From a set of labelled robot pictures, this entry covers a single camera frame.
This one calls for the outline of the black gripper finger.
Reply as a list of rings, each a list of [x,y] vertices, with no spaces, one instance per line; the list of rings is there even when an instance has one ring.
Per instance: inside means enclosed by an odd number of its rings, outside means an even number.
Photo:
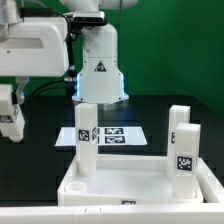
[[[25,101],[24,89],[29,82],[28,77],[17,77],[16,83],[17,89],[13,92],[13,102],[18,105],[22,105]]]

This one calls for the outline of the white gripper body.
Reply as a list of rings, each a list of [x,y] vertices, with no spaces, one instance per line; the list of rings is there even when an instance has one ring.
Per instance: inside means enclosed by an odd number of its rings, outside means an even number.
[[[59,77],[68,69],[63,18],[26,17],[0,37],[0,76]]]

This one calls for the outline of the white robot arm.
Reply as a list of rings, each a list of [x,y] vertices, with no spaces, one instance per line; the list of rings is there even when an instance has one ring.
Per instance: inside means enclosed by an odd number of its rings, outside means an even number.
[[[112,105],[128,98],[118,68],[118,37],[107,10],[123,10],[139,0],[58,0],[57,14],[26,0],[0,0],[0,77],[16,77],[13,102],[24,102],[29,77],[72,75],[75,102]],[[28,0],[39,3],[40,0]]]

